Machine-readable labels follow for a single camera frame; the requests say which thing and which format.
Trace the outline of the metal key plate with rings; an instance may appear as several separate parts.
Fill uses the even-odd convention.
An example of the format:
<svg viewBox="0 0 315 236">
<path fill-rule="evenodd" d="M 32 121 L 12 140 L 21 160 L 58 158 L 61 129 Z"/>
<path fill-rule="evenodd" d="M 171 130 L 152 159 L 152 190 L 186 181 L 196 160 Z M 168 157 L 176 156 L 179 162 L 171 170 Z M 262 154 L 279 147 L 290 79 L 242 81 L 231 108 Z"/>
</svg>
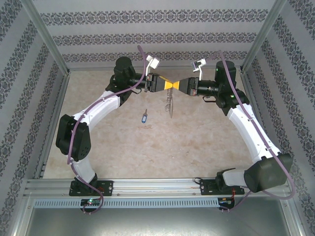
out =
<svg viewBox="0 0 315 236">
<path fill-rule="evenodd" d="M 173 118 L 173 88 L 167 89 L 167 99 L 164 110 L 169 113 L 170 118 Z"/>
</svg>

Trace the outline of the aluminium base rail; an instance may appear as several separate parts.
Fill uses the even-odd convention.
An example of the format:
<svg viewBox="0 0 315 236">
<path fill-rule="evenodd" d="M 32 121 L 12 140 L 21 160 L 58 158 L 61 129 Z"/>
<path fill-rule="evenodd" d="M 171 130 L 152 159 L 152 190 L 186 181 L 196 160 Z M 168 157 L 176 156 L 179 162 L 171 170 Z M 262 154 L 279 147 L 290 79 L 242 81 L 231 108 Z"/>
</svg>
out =
<svg viewBox="0 0 315 236">
<path fill-rule="evenodd" d="M 202 198 L 193 178 L 113 179 L 112 198 Z M 69 196 L 71 179 L 30 179 L 24 197 L 61 198 Z"/>
</svg>

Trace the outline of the aluminium frame post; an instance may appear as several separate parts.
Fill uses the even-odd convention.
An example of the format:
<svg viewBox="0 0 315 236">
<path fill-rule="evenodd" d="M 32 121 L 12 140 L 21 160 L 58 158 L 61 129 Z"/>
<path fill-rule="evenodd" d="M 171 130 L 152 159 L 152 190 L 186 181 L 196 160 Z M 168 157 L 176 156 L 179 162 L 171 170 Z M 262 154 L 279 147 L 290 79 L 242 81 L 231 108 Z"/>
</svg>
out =
<svg viewBox="0 0 315 236">
<path fill-rule="evenodd" d="M 66 65 L 60 51 L 56 43 L 53 40 L 53 37 L 49 33 L 41 15 L 39 14 L 38 10 L 36 9 L 32 0 L 20 0 L 23 8 L 27 12 L 28 16 L 32 20 L 33 24 L 35 25 L 38 33 L 40 34 L 42 40 L 48 47 L 50 53 L 52 54 L 54 60 L 58 64 L 59 68 L 63 72 L 63 74 L 69 73 L 69 68 Z"/>
<path fill-rule="evenodd" d="M 277 19 L 286 2 L 287 0 L 275 0 L 260 31 L 257 34 L 257 37 L 255 38 L 251 48 L 249 49 L 243 64 L 240 66 L 243 73 L 246 72 L 251 66 L 252 61 L 254 60 L 256 54 L 258 53 L 261 45 L 263 44 L 265 38 L 267 37 L 269 31 L 271 30 L 275 20 Z"/>
</svg>

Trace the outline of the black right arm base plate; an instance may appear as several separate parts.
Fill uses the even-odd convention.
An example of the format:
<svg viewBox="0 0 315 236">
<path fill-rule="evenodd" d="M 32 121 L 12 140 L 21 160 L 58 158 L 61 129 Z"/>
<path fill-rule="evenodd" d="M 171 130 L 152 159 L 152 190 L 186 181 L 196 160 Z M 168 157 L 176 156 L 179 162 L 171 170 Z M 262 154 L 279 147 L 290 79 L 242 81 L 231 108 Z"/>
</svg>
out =
<svg viewBox="0 0 315 236">
<path fill-rule="evenodd" d="M 244 195 L 244 188 L 227 186 L 215 179 L 202 179 L 199 182 L 201 195 Z"/>
</svg>

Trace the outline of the aluminium side rail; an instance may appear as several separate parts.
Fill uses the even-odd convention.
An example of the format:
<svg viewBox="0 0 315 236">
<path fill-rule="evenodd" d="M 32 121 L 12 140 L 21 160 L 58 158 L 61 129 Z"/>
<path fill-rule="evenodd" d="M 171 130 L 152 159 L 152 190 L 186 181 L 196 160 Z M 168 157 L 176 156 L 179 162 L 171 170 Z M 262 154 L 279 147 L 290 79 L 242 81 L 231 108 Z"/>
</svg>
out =
<svg viewBox="0 0 315 236">
<path fill-rule="evenodd" d="M 252 112 L 256 117 L 256 123 L 259 130 L 263 134 L 267 143 L 273 147 L 275 155 L 280 155 L 280 157 L 285 158 L 283 153 L 280 153 L 281 148 L 279 141 L 277 140 L 274 127 L 272 126 L 269 119 L 264 119 L 263 115 L 267 111 L 263 97 L 261 94 L 256 95 L 251 88 L 251 85 L 247 79 L 246 74 L 241 74 L 241 79 L 243 86 L 245 88 L 246 94 L 250 100 L 252 106 Z M 240 171 L 245 177 L 245 181 L 250 182 L 262 182 L 263 185 L 282 185 L 287 176 L 284 173 L 284 169 L 278 164 L 278 162 L 273 158 L 263 158 L 262 160 L 253 164 L 247 170 Z"/>
<path fill-rule="evenodd" d="M 44 140 L 41 143 L 42 146 L 40 148 L 39 157 L 38 157 L 35 170 L 32 176 L 33 179 L 40 178 L 42 167 L 44 163 L 46 163 L 48 160 L 51 146 L 54 140 L 55 131 L 56 131 L 57 124 L 59 121 L 59 115 L 61 113 L 66 89 L 68 86 L 69 78 L 70 78 L 70 72 L 64 75 L 63 80 L 59 86 L 58 94 L 54 102 L 52 113 L 50 115 L 49 124 L 47 126 Z"/>
</svg>

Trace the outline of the grey sheet metal panel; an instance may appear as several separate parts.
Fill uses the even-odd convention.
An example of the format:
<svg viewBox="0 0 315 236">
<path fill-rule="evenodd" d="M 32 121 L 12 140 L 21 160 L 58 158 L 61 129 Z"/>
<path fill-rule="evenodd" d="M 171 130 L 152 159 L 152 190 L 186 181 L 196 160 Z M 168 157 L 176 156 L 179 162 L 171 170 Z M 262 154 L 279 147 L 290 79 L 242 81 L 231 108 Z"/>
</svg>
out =
<svg viewBox="0 0 315 236">
<path fill-rule="evenodd" d="M 34 210 L 26 236 L 298 236 L 284 216 L 220 212 L 213 208 Z"/>
</svg>

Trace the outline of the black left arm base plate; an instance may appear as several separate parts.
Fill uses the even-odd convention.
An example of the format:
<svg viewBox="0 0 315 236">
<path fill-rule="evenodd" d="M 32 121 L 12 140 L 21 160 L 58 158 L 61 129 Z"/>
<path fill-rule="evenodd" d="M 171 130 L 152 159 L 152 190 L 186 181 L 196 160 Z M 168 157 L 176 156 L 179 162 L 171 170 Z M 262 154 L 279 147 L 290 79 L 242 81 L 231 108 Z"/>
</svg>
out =
<svg viewBox="0 0 315 236">
<path fill-rule="evenodd" d="M 91 185 L 103 196 L 112 196 L 113 183 L 111 180 L 96 180 Z M 99 193 L 79 180 L 73 180 L 70 185 L 69 196 L 99 196 Z"/>
</svg>

